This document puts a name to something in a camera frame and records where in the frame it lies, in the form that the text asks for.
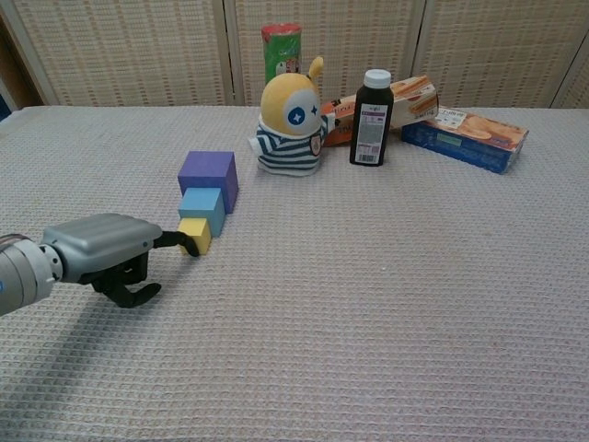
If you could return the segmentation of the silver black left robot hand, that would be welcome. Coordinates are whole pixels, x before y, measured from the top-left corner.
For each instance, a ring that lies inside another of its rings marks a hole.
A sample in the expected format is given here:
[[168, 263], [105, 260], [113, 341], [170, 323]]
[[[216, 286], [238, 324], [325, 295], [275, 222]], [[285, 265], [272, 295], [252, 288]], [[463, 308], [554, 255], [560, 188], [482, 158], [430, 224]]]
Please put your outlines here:
[[128, 289], [146, 279], [149, 251], [175, 246], [192, 257], [202, 254], [195, 239], [184, 232], [166, 231], [130, 215], [106, 213], [46, 228], [40, 249], [51, 252], [50, 262], [61, 266], [61, 282], [91, 285], [118, 307], [136, 308], [161, 290], [158, 283], [135, 292]]

